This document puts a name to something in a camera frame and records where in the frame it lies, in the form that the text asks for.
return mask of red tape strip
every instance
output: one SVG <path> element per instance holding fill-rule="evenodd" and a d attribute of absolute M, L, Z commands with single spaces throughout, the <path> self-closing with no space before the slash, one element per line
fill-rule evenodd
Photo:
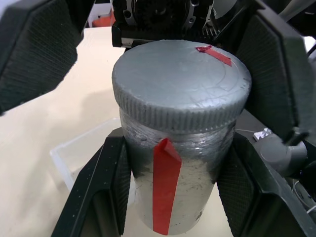
<path fill-rule="evenodd" d="M 153 229 L 168 235 L 181 158 L 172 143 L 163 139 L 154 148 Z"/>
<path fill-rule="evenodd" d="M 214 49 L 212 49 L 212 46 L 206 46 L 206 47 L 196 47 L 197 51 L 200 53 L 207 53 L 208 55 L 217 58 L 218 60 L 220 60 L 221 62 L 227 64 L 228 66 L 232 66 L 232 60 L 225 56 L 224 54 L 221 54 L 217 51 L 215 51 Z"/>

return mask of wire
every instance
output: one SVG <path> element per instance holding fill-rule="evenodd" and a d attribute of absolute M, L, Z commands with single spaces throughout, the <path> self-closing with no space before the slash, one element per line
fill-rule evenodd
<path fill-rule="evenodd" d="M 245 130 L 245 129 L 235 129 L 235 131 L 256 133 L 255 131 L 250 131 L 250 130 Z"/>
<path fill-rule="evenodd" d="M 309 207 L 302 199 L 301 197 L 298 195 L 297 191 L 296 191 L 296 184 L 299 183 L 299 180 L 296 181 L 293 185 L 293 188 L 292 188 L 292 192 L 294 192 L 294 194 L 296 195 L 296 197 L 300 200 L 300 202 L 305 205 L 306 207 Z M 309 214 L 311 211 L 313 211 L 314 209 L 316 209 L 316 205 L 313 206 L 312 208 L 310 208 L 308 211 L 307 211 L 307 214 Z"/>

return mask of gray lid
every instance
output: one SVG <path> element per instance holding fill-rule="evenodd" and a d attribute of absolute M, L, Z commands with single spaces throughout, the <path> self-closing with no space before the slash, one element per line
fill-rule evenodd
<path fill-rule="evenodd" d="M 224 64 L 196 47 L 204 43 L 161 40 L 137 46 L 116 62 L 115 99 L 139 123 L 173 133 L 210 131 L 234 121 L 247 100 L 251 77 L 231 58 Z"/>

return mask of metal jar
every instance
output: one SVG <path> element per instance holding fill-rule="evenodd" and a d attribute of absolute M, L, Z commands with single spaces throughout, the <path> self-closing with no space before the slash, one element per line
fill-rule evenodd
<path fill-rule="evenodd" d="M 162 40 L 126 52 L 114 66 L 112 79 L 140 218 L 160 234 L 184 233 L 198 222 L 212 192 L 250 91 L 250 74 L 221 49 Z M 154 162 L 160 159 L 155 149 L 165 140 L 181 163 L 177 174 L 170 174 L 171 163 L 160 164 L 169 172 L 161 175 L 166 189 L 177 178 L 174 193 L 164 194 L 171 199 L 169 213 L 169 204 L 161 202 L 164 197 L 157 207 Z"/>

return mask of table surface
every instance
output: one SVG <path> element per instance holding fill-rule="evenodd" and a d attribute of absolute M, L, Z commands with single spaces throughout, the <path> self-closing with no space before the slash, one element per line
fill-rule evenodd
<path fill-rule="evenodd" d="M 49 151 L 119 116 L 111 74 L 123 48 L 113 48 L 111 28 L 85 30 L 78 61 L 56 90 L 0 117 L 0 237 L 50 236 L 69 191 Z M 125 237 L 154 234 L 131 206 Z M 200 222 L 183 236 L 231 237 L 214 188 Z"/>

